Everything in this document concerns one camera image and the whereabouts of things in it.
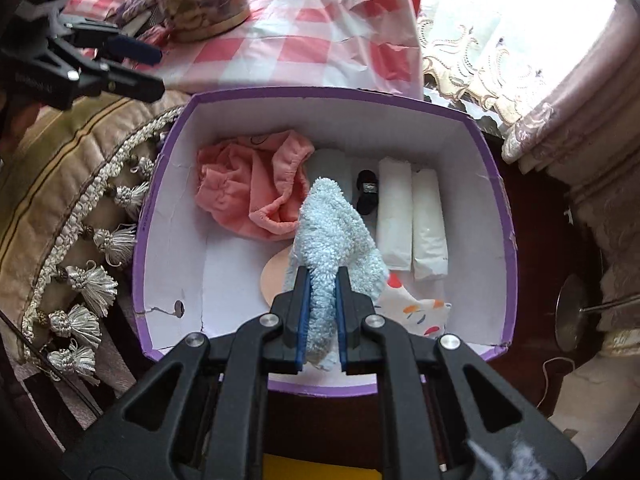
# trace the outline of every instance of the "silver screw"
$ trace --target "silver screw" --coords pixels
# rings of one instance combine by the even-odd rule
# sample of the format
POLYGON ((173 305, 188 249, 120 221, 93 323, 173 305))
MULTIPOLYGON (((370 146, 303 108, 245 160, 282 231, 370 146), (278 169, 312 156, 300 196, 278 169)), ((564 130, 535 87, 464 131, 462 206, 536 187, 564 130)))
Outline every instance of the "silver screw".
POLYGON ((371 328, 380 328, 381 326, 385 325, 385 318, 379 316, 378 314, 369 314, 364 319, 364 322, 371 328))
POLYGON ((193 348, 202 346, 204 344, 204 341, 205 337, 201 332, 191 332, 186 338, 184 338, 184 342, 193 348))
POLYGON ((260 324, 267 328, 276 326, 280 322, 280 318, 275 314, 264 314, 260 316, 260 324))
POLYGON ((447 350, 455 350, 460 347, 460 338, 453 334, 445 334, 440 338, 440 344, 447 350))

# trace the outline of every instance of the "red and white checkered tablecloth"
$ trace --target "red and white checkered tablecloth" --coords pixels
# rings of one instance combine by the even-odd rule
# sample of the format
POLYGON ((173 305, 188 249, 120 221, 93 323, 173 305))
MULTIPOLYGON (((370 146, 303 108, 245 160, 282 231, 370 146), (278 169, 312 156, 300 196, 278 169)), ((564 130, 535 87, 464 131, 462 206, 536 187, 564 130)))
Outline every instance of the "red and white checkered tablecloth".
MULTIPOLYGON (((65 12, 104 19, 124 0, 71 0, 65 12)), ((250 0, 249 20, 222 36, 170 43, 146 68, 167 88, 365 88, 422 99, 420 0, 250 0)))

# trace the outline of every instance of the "dark brown wood surface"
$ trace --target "dark brown wood surface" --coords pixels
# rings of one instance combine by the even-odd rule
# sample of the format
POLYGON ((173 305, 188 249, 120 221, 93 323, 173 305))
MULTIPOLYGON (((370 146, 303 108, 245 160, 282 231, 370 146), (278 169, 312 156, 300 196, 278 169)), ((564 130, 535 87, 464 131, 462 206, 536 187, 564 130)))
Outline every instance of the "dark brown wood surface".
MULTIPOLYGON (((572 272, 591 283, 597 301, 598 257, 588 234, 564 215, 566 187, 546 174, 522 175, 491 146, 511 203, 518 245, 518 316, 513 344, 491 362, 530 402, 543 396, 544 361, 559 355, 577 365, 590 359, 599 346, 591 329, 573 354, 562 354, 554 338, 554 310, 558 292, 572 272)), ((553 412, 561 378, 571 371, 567 362, 547 365, 549 393, 541 410, 553 412)), ((310 462, 380 469, 381 437, 377 396, 318 399, 270 392, 265 452, 310 462)))

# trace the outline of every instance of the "lace curtain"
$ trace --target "lace curtain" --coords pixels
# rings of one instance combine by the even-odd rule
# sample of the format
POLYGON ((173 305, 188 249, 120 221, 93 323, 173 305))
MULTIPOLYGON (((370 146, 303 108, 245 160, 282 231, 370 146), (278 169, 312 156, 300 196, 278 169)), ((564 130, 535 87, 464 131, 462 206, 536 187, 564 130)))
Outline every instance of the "lace curtain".
POLYGON ((422 0, 424 73, 441 95, 465 93, 510 125, 589 50, 614 0, 422 0))

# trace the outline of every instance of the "pillow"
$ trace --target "pillow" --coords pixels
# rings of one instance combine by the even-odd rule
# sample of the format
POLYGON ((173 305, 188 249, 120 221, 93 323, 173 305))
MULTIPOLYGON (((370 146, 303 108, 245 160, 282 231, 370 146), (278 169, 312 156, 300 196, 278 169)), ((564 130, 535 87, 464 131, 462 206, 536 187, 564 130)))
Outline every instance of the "pillow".
MULTIPOLYGON (((44 110, 0 171, 0 305, 62 371, 91 380, 110 274, 130 260, 158 142, 188 99, 103 94, 44 110)), ((36 362, 2 323, 0 335, 13 358, 36 362)))

